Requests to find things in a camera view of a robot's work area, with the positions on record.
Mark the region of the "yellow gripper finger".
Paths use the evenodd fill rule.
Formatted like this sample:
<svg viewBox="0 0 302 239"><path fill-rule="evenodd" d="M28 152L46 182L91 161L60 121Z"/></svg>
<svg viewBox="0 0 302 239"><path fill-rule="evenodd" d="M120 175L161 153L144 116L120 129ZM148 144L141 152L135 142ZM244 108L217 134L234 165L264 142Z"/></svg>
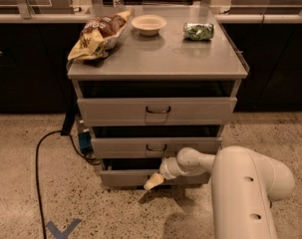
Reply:
<svg viewBox="0 0 302 239"><path fill-rule="evenodd" d="M154 173L151 178L144 185L145 190L151 190L154 187L162 184L164 182L164 177L159 173Z"/></svg>

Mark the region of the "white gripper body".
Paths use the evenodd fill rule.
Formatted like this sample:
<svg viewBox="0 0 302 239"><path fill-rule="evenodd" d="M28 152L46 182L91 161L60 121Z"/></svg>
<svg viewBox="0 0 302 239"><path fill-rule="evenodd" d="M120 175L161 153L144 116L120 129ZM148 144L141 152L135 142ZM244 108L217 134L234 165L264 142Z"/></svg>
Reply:
<svg viewBox="0 0 302 239"><path fill-rule="evenodd" d="M175 157L164 158L159 167L159 173L168 180L175 179L181 175L180 167Z"/></svg>

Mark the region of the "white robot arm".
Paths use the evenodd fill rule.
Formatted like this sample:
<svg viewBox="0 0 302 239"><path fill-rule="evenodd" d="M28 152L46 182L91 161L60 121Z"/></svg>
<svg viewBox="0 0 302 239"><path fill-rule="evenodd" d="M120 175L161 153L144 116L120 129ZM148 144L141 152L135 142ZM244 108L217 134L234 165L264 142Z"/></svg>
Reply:
<svg viewBox="0 0 302 239"><path fill-rule="evenodd" d="M252 149L228 146L212 155L185 147L161 162L145 189L206 172L211 174L215 239L278 239L271 203L292 194L294 175L284 163Z"/></svg>

